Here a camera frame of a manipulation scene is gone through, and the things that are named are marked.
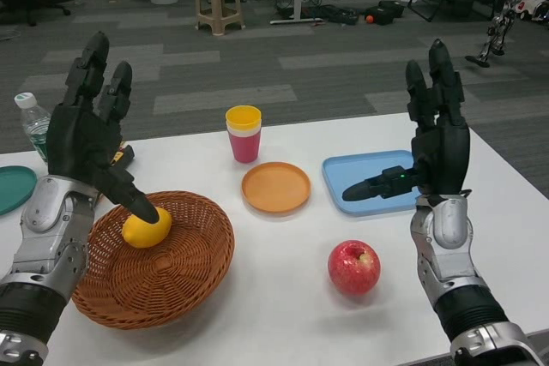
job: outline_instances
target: apple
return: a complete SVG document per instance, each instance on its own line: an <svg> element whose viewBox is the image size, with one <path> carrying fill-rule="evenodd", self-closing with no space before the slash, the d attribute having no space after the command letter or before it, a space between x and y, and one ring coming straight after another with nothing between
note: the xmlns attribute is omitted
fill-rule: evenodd
<svg viewBox="0 0 549 366"><path fill-rule="evenodd" d="M328 258L329 278L341 293L364 295L379 280L381 263L374 249L360 240L338 244Z"/></svg>

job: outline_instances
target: bottle cap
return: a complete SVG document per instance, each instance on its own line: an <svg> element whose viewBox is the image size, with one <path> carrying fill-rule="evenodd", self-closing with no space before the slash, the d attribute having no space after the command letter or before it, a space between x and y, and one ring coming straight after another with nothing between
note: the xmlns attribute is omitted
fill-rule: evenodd
<svg viewBox="0 0 549 366"><path fill-rule="evenodd" d="M21 109L30 109L38 104L32 93L19 93L14 100Z"/></svg>

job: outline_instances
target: yellow object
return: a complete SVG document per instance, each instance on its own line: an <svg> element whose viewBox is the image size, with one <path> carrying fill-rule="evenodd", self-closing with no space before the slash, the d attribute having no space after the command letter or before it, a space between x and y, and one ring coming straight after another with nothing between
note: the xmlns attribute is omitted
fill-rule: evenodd
<svg viewBox="0 0 549 366"><path fill-rule="evenodd" d="M150 224L133 214L128 217L122 226L122 237L137 249L152 248L162 242L172 227L172 216L160 207L156 207L158 222Z"/></svg>
<svg viewBox="0 0 549 366"><path fill-rule="evenodd" d="M225 119L233 129L252 130L261 123L261 111L254 106L234 106L227 111Z"/></svg>

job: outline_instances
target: green plate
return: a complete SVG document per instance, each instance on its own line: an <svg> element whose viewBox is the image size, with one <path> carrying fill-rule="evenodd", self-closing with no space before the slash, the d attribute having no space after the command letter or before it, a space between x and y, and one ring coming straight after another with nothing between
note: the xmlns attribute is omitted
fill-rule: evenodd
<svg viewBox="0 0 549 366"><path fill-rule="evenodd" d="M28 167L0 167L0 216L25 203L33 194L36 181L36 173Z"/></svg>

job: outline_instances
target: yellow cup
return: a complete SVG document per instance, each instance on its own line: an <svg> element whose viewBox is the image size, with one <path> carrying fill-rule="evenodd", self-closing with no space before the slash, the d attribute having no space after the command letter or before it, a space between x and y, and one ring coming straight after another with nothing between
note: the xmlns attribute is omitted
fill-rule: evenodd
<svg viewBox="0 0 549 366"><path fill-rule="evenodd" d="M252 130L261 124L261 111L254 106L234 106L226 112L225 119L233 129Z"/></svg>

